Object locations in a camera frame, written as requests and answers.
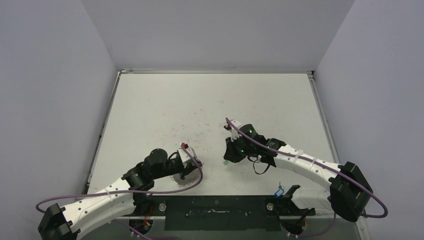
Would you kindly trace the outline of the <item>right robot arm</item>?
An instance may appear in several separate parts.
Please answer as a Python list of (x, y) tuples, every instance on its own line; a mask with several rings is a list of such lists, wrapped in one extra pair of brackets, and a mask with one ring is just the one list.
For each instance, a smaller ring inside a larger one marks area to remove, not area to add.
[(282, 207), (290, 215), (301, 209), (334, 211), (349, 222), (362, 215), (373, 190), (359, 167), (328, 162), (305, 154), (300, 149), (276, 138), (265, 138), (252, 124), (240, 125), (233, 120), (224, 125), (230, 132), (226, 138), (224, 159), (232, 163), (254, 158), (267, 166), (292, 171), (320, 188), (296, 186), (284, 196)]

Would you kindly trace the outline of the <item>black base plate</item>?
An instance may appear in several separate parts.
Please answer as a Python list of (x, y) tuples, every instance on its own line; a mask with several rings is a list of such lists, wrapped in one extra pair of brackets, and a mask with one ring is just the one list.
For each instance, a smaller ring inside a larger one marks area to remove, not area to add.
[(273, 195), (156, 195), (139, 203), (128, 223), (143, 234), (160, 220), (166, 231), (279, 232), (282, 226), (300, 230), (315, 214)]

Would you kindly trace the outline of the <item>aluminium rail front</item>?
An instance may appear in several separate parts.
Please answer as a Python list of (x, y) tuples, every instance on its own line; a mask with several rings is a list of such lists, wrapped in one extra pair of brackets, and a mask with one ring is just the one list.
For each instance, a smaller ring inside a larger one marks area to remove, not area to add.
[(294, 197), (275, 198), (270, 195), (221, 195), (188, 196), (162, 195), (143, 196), (133, 202), (136, 206), (129, 216), (166, 216), (176, 219), (186, 214), (190, 218), (207, 216), (213, 213), (238, 216), (313, 216), (316, 210), (323, 210), (317, 203), (294, 203)]

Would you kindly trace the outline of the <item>large metal key ring plate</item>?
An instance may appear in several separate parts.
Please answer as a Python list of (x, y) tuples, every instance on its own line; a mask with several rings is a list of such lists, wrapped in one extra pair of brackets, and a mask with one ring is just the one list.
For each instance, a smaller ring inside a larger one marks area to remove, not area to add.
[(197, 164), (191, 162), (183, 162), (181, 166), (174, 167), (172, 169), (172, 179), (177, 183), (179, 187), (185, 187), (201, 176), (200, 169), (203, 167), (203, 163), (198, 161)]

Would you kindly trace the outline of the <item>blue tagged key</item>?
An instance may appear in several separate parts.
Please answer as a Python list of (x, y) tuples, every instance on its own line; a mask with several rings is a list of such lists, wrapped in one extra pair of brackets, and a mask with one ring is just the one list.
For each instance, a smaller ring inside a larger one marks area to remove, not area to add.
[(286, 192), (285, 191), (285, 187), (282, 185), (281, 182), (279, 182), (278, 183), (278, 188), (277, 188), (277, 190), (274, 193), (274, 197), (276, 199), (282, 198), (284, 196), (285, 192)]

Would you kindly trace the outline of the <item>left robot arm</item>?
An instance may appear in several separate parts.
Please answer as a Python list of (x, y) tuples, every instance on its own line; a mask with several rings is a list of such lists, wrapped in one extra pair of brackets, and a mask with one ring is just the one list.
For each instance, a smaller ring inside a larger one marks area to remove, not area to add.
[(116, 218), (132, 213), (144, 215), (149, 210), (148, 197), (155, 193), (152, 189), (156, 179), (173, 176), (186, 180), (191, 174), (201, 175), (202, 167), (194, 150), (184, 144), (172, 154), (156, 148), (98, 192), (79, 195), (75, 202), (64, 206), (49, 206), (37, 230), (43, 240), (80, 240)]

